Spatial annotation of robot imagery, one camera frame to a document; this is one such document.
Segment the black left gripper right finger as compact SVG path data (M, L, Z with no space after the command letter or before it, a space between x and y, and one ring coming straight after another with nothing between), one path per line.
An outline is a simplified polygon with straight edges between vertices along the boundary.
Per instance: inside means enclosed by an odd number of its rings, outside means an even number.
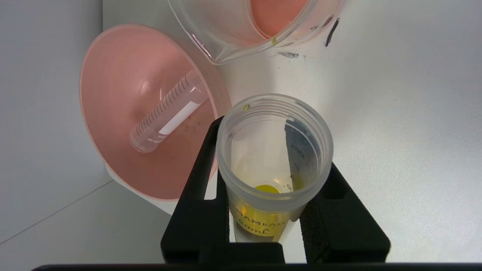
M300 216L308 264L384 263L391 243L335 164Z

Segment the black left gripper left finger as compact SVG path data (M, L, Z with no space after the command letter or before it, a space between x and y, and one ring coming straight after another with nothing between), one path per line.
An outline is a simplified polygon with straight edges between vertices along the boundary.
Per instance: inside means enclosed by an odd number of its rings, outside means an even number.
M215 199L205 199L221 121L210 125L160 242L167 264L199 263L212 248L229 242L229 204L222 178L216 182Z

